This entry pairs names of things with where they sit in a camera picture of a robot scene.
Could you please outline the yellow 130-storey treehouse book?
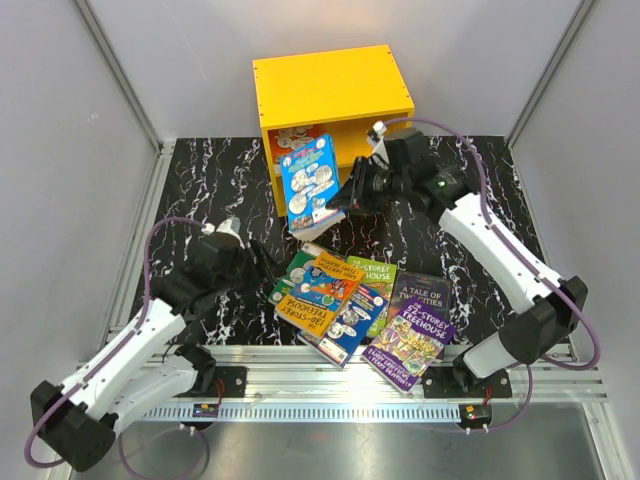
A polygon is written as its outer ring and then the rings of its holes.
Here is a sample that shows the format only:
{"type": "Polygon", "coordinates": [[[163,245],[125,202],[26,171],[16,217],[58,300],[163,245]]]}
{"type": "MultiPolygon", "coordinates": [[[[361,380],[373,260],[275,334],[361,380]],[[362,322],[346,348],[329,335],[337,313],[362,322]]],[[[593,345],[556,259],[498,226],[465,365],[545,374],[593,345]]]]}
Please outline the yellow 130-storey treehouse book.
{"type": "Polygon", "coordinates": [[[304,271],[302,281],[277,303],[275,312],[282,320],[320,340],[364,276],[360,268],[322,252],[304,271]]]}

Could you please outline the orange treehouse book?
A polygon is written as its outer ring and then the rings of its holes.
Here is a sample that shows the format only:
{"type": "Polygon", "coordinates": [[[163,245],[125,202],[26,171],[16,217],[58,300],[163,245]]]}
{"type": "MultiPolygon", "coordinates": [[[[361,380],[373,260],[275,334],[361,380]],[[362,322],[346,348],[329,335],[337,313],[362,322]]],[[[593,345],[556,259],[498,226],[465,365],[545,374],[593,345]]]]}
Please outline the orange treehouse book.
{"type": "Polygon", "coordinates": [[[271,130],[269,132],[269,145],[273,161],[276,164],[279,164],[282,157],[285,157],[310,143],[314,138],[321,134],[322,128],[319,125],[296,126],[271,130]]]}

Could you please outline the dark blue treehouse book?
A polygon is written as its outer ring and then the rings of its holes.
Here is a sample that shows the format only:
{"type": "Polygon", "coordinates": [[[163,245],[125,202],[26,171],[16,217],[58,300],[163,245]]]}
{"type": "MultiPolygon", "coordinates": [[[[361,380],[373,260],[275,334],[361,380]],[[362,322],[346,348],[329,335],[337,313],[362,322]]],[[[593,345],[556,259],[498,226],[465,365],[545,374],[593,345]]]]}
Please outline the dark blue treehouse book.
{"type": "Polygon", "coordinates": [[[299,332],[297,338],[331,364],[343,369],[388,304],[389,301],[375,290],[360,285],[322,338],[313,338],[305,332],[299,332]]]}

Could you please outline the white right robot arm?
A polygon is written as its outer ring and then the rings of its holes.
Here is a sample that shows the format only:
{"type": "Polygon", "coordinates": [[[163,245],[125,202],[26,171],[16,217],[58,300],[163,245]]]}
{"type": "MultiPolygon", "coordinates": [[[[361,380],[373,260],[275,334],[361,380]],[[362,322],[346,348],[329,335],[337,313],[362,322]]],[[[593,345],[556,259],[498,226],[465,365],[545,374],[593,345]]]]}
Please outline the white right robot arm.
{"type": "Polygon", "coordinates": [[[354,161],[328,207],[373,215],[391,201],[407,202],[472,254],[516,313],[456,357],[452,377],[458,393],[477,396],[493,374],[515,363],[533,364],[583,323],[586,284],[577,276],[562,278],[532,254],[490,211],[481,187],[474,187],[459,168],[437,165],[421,131],[389,132],[379,122],[368,141],[371,154],[354,161]]]}

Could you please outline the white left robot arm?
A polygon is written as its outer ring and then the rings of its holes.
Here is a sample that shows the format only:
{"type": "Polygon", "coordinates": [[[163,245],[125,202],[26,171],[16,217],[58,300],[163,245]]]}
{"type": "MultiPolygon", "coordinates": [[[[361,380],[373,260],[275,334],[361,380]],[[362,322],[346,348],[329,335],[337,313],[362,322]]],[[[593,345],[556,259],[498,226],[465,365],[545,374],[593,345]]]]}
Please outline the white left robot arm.
{"type": "Polygon", "coordinates": [[[214,357],[195,343],[179,346],[172,358],[145,374],[139,370],[210,311],[220,295],[252,293],[285,272],[256,240],[243,242],[228,230],[197,240],[183,265],[150,282],[149,299],[110,343],[60,383],[43,381],[32,391],[32,435],[61,462],[84,472],[152,408],[175,396],[221,390],[214,357]]]}

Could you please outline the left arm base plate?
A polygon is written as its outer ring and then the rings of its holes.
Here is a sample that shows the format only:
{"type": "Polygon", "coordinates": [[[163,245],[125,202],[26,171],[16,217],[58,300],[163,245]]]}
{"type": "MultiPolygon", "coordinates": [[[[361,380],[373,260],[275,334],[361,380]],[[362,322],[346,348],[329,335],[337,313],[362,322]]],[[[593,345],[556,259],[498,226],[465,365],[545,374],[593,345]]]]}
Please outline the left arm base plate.
{"type": "Polygon", "coordinates": [[[243,399],[246,391],[248,368],[222,366],[215,369],[213,380],[204,392],[188,391],[177,396],[190,402],[189,417],[181,423],[205,430],[221,416],[222,402],[226,399],[243,399]]]}

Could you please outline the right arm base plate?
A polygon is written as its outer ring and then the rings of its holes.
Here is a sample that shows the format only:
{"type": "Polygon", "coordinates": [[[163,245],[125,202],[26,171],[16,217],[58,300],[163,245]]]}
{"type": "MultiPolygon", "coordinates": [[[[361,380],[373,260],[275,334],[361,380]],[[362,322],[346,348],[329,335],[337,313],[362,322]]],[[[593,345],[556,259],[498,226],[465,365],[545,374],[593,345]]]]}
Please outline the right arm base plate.
{"type": "Polygon", "coordinates": [[[464,432],[487,432],[493,420],[491,401],[511,399],[511,382],[505,370],[481,380],[464,380],[453,366],[436,366],[421,378],[426,399],[454,400],[460,414],[457,425],[464,432]]]}

